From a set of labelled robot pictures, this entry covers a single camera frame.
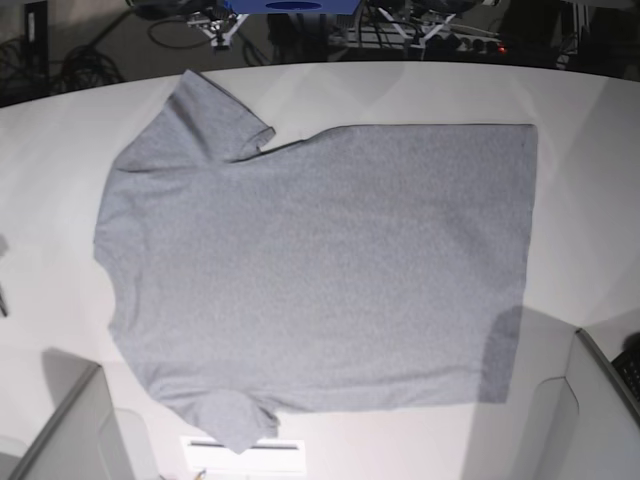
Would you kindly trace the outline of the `grey T-shirt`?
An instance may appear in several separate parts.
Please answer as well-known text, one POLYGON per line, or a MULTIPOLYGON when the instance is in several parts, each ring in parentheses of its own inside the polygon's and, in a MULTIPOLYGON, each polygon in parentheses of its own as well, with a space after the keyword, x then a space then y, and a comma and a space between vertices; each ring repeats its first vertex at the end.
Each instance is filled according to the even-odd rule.
POLYGON ((504 402, 536 128, 274 134, 189 71, 113 163, 94 255, 149 396, 237 453, 283 412, 504 402))

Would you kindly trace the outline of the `grey partition panel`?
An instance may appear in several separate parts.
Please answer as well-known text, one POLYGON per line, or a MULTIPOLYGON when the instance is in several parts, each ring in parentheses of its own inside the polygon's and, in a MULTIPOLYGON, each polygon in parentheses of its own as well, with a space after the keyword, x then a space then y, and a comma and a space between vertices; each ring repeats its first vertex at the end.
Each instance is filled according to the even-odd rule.
POLYGON ((159 479, 144 420, 88 362, 31 444, 1 437, 3 479, 159 479))
POLYGON ((538 385, 521 452, 527 479, 637 479, 639 406, 587 331, 538 385))

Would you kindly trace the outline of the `right grey partition panel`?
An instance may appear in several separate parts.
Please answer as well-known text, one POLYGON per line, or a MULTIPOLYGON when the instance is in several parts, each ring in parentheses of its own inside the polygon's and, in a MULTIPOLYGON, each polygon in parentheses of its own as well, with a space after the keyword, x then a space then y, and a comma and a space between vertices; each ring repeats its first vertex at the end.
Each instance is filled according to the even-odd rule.
POLYGON ((538 385, 521 452, 527 479, 637 479, 639 406, 587 331, 538 385))

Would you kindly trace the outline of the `black keyboard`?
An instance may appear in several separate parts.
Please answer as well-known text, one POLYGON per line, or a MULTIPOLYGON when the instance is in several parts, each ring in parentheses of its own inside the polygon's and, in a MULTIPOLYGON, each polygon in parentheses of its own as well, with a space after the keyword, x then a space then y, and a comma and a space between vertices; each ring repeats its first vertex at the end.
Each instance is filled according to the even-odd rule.
POLYGON ((640 401, 640 353, 638 349, 622 352, 612 365, 637 402, 640 401))

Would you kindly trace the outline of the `left grey partition panel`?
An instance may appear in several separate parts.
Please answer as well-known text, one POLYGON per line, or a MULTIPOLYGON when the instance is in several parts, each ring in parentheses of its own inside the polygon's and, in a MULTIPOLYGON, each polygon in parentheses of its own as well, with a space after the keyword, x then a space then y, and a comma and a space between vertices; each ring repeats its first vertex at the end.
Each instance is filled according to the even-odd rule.
POLYGON ((88 362, 31 444, 1 437, 3 479, 159 479, 144 420, 88 362))

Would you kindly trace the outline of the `blue box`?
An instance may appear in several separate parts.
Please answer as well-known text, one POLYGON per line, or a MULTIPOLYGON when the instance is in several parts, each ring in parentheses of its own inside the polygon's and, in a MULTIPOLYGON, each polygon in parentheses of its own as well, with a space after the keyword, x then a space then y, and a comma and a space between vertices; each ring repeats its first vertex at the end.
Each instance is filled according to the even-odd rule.
POLYGON ((310 13, 351 15, 360 0, 228 0, 223 5, 240 14, 310 13))

